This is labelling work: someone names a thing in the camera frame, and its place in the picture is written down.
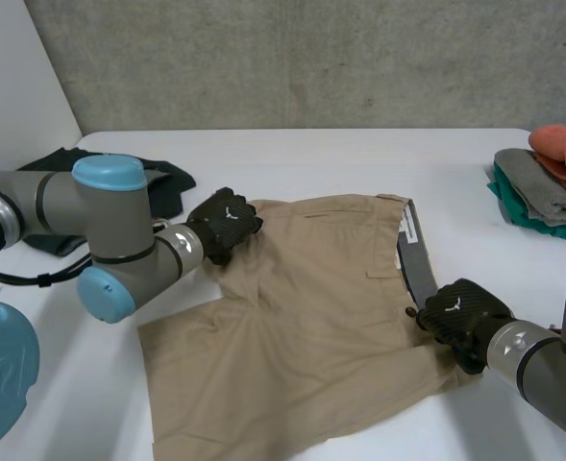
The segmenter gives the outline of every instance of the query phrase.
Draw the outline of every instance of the khaki pants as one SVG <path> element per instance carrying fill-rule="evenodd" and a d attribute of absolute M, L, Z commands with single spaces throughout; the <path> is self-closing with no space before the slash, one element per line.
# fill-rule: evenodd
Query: khaki pants
<path fill-rule="evenodd" d="M 255 203 L 263 229 L 209 268 L 224 298 L 139 331 L 156 461 L 283 460 L 459 385 L 405 314 L 405 203 Z"/>

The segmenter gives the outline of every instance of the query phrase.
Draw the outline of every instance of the white table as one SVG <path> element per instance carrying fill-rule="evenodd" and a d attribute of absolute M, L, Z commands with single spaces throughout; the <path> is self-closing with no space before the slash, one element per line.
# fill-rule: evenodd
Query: white table
<path fill-rule="evenodd" d="M 527 138 L 519 130 L 128 132 L 91 134 L 78 146 L 164 159 L 186 169 L 198 183 L 184 194 L 186 209 L 225 185 L 249 199 L 410 197 L 439 283 L 473 279 L 519 318 L 559 325 L 566 241 L 509 225 L 486 187 L 494 154 L 527 148 Z M 0 255 L 0 267 L 52 272 L 84 251 L 58 261 L 18 244 Z M 42 363 L 23 417 L 0 443 L 0 460 L 17 459 L 18 450 L 21 461 L 151 460 L 150 408 L 135 327 L 218 295 L 217 286 L 197 271 L 132 318 L 109 326 L 80 306 L 74 282 L 50 289 L 4 287 L 0 301 L 33 322 Z M 478 384 L 425 399 L 293 459 L 554 461 L 566 459 L 566 434 L 487 373 Z"/>

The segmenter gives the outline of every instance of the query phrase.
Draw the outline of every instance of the black cable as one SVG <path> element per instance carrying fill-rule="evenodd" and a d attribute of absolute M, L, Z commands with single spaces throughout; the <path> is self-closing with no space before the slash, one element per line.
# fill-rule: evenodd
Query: black cable
<path fill-rule="evenodd" d="M 165 225 L 154 222 L 153 232 L 157 233 L 165 229 Z M 37 285 L 39 288 L 50 286 L 53 283 L 60 283 L 62 281 L 68 281 L 78 277 L 86 267 L 92 265 L 92 256 L 90 253 L 82 256 L 80 259 L 75 261 L 73 264 L 65 267 L 64 269 L 55 272 L 54 274 L 39 274 L 36 277 L 20 277 L 12 276 L 10 274 L 4 274 L 0 272 L 0 283 L 5 283 L 6 285 L 13 286 L 33 286 Z"/>

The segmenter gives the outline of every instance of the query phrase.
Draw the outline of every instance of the gray wall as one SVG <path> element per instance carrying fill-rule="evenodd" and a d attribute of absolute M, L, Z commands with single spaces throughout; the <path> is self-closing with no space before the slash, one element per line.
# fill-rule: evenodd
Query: gray wall
<path fill-rule="evenodd" d="M 566 0 L 26 0 L 84 133 L 566 124 Z"/>

